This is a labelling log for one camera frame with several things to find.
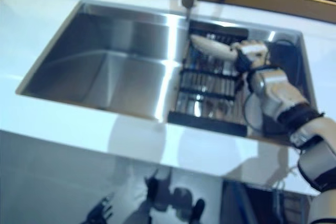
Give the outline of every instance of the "black dish rack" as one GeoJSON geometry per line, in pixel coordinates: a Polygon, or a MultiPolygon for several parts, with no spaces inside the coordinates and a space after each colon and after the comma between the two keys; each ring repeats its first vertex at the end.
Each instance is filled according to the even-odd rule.
{"type": "MultiPolygon", "coordinates": [[[[228,45],[246,39],[248,33],[240,28],[209,31],[202,29],[202,23],[193,26],[191,23],[190,34],[228,45]]],[[[168,115],[168,122],[246,136],[243,87],[242,76],[232,62],[204,55],[190,44],[180,72],[176,105],[168,115]]]]}

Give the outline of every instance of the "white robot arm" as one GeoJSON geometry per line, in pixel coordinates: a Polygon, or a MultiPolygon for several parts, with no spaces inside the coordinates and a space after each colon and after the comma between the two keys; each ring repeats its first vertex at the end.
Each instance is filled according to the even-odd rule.
{"type": "Polygon", "coordinates": [[[249,90],[259,97],[263,113],[282,124],[292,145],[301,150],[302,176],[321,192],[311,204],[308,224],[336,223],[336,123],[312,108],[286,73],[270,64],[263,42],[228,46],[198,35],[191,41],[203,53],[232,61],[238,72],[247,73],[249,90]]]}

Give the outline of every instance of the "kitchen counter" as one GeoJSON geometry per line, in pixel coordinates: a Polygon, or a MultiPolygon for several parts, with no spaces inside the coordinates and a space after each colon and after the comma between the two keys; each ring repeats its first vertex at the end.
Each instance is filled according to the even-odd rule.
{"type": "MultiPolygon", "coordinates": [[[[258,185],[316,194],[293,148],[22,95],[15,90],[79,0],[0,0],[0,129],[258,185]]],[[[183,12],[180,0],[100,0],[183,12]]],[[[193,14],[303,33],[318,108],[336,119],[336,26],[261,10],[199,2],[193,14]]]]}

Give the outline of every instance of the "cable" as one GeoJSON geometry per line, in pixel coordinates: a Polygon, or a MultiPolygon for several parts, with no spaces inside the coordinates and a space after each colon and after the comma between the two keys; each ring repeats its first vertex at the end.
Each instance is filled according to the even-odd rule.
{"type": "MultiPolygon", "coordinates": [[[[278,44],[279,42],[287,42],[290,45],[292,45],[295,48],[295,50],[297,51],[297,47],[292,41],[287,40],[287,39],[278,39],[278,40],[274,41],[274,44],[278,44]]],[[[300,60],[300,57],[298,56],[297,57],[297,71],[296,71],[297,74],[296,74],[294,86],[297,86],[299,84],[299,78],[300,78],[300,74],[301,74],[301,65],[302,65],[301,60],[300,60]]]]}
{"type": "Polygon", "coordinates": [[[266,134],[266,135],[284,135],[284,134],[287,134],[288,132],[287,131],[282,131],[282,132],[268,132],[268,131],[263,131],[261,129],[258,129],[256,128],[255,126],[253,126],[249,120],[247,119],[247,115],[246,115],[246,105],[248,103],[248,101],[251,99],[252,95],[254,93],[250,93],[248,95],[248,97],[246,98],[245,102],[244,102],[244,105],[243,105],[243,116],[244,116],[244,120],[247,124],[247,126],[249,126],[252,130],[256,131],[256,132],[259,132],[259,133],[262,133],[262,134],[266,134]]]}

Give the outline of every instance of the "stainless steel sink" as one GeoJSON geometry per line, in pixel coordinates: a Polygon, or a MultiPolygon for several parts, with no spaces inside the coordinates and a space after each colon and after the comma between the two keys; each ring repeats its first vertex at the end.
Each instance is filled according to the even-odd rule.
{"type": "Polygon", "coordinates": [[[163,121],[186,40],[183,16],[83,1],[18,92],[163,121]]]}
{"type": "MultiPolygon", "coordinates": [[[[211,69],[207,64],[214,60],[193,52],[189,33],[226,44],[244,39],[265,41],[272,62],[280,65],[289,81],[316,106],[303,37],[298,31],[202,16],[191,16],[187,22],[183,14],[96,1],[76,6],[17,93],[262,138],[251,127],[247,130],[243,112],[249,93],[246,86],[235,89],[239,78],[227,76],[232,71],[223,67],[225,62],[216,62],[220,73],[218,67],[211,69]],[[192,62],[194,53],[206,64],[192,62]],[[207,80],[216,78],[221,85],[216,89],[219,93],[203,92],[207,80]]],[[[250,123],[268,140],[288,143],[284,136],[272,134],[279,132],[280,126],[262,116],[259,107],[258,101],[250,102],[245,111],[250,123]]]]}

